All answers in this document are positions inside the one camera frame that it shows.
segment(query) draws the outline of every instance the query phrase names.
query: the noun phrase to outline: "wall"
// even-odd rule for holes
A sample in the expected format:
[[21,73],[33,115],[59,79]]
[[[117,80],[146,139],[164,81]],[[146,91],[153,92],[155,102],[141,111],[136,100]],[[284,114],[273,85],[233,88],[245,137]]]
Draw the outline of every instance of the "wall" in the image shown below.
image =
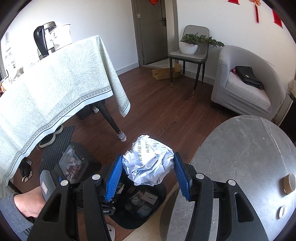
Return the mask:
[[[17,67],[39,60],[33,32],[50,21],[57,25],[71,24],[74,42],[100,35],[116,70],[122,72],[138,65],[130,0],[32,0],[7,30]],[[3,59],[7,49],[4,39]]]
[[165,0],[165,14],[167,18],[168,53],[170,53],[175,51],[175,27],[174,27],[174,14],[173,14],[173,0]]
[[[240,5],[227,0],[177,0],[179,39],[186,25],[205,26],[210,36],[225,45],[235,45],[259,55],[268,61],[279,75],[283,86],[294,78],[296,71],[296,44],[286,27],[274,23],[272,10],[261,1],[258,7],[260,23],[255,20],[255,7],[249,0]],[[215,79],[220,49],[209,49],[205,75]],[[186,65],[196,73],[197,66]]]

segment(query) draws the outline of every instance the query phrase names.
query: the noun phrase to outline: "blue gripper pad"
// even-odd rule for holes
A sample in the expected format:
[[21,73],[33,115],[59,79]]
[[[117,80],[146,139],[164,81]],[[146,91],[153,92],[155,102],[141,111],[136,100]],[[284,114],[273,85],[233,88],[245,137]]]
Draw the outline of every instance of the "blue gripper pad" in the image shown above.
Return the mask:
[[189,201],[191,197],[190,186],[192,185],[190,174],[188,173],[187,168],[185,167],[184,162],[182,161],[178,152],[175,152],[173,160],[175,163],[174,170],[181,189],[181,193],[183,197]]
[[108,178],[106,181],[106,193],[105,193],[105,199],[106,201],[110,201],[111,198],[114,197],[115,191],[121,176],[121,172],[123,170],[122,166],[122,157],[123,155],[117,155],[115,161],[113,162],[109,173],[108,173]]

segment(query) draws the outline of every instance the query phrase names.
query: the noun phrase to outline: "floral tablecloth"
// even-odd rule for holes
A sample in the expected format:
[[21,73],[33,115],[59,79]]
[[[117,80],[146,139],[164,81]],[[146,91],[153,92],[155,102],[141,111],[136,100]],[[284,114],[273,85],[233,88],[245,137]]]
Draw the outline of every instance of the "floral tablecloth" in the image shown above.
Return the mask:
[[25,71],[0,98],[0,196],[43,137],[113,94],[125,117],[130,103],[100,36],[70,44]]

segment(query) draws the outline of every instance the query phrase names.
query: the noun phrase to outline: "white crumpled paper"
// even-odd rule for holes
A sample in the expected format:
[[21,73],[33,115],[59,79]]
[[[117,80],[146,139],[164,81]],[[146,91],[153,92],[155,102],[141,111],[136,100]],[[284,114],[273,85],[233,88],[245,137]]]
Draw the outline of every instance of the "white crumpled paper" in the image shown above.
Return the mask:
[[174,168],[174,152],[163,143],[141,135],[133,143],[131,151],[122,158],[123,168],[134,185],[154,186]]

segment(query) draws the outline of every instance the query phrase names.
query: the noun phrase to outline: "small box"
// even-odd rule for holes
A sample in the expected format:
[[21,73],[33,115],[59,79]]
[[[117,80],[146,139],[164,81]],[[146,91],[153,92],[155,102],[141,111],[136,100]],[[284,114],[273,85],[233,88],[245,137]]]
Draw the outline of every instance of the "small box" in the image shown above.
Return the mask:
[[[175,63],[175,67],[173,68],[173,78],[180,77],[180,70],[181,65]],[[152,70],[152,75],[156,80],[170,79],[170,68],[154,69]]]

